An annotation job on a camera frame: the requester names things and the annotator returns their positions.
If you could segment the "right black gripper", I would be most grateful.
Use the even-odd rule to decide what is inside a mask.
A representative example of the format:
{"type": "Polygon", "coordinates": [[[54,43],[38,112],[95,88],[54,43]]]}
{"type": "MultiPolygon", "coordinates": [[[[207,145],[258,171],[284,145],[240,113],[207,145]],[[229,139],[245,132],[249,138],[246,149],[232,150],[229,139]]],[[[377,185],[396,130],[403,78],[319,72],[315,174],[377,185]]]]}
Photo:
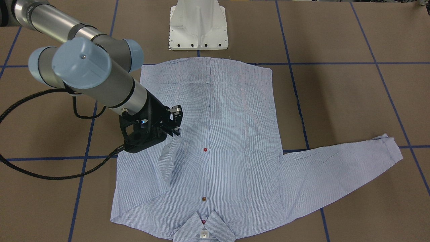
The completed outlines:
{"type": "Polygon", "coordinates": [[[180,136],[183,111],[180,105],[165,106],[148,92],[143,108],[135,115],[119,117],[124,144],[120,151],[138,153],[163,142],[167,136],[180,136]]]}

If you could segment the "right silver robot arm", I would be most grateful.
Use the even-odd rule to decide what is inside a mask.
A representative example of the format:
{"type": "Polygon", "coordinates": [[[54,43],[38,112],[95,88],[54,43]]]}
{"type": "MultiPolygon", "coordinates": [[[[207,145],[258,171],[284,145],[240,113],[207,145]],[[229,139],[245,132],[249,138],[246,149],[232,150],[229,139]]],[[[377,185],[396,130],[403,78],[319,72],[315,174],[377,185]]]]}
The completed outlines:
{"type": "Polygon", "coordinates": [[[122,150],[138,153],[180,134],[181,106],[163,105],[130,75],[144,63],[136,41],[112,38],[46,0],[2,0],[1,26],[31,29],[61,43],[31,54],[31,74],[54,89],[88,95],[117,113],[122,150]]]}

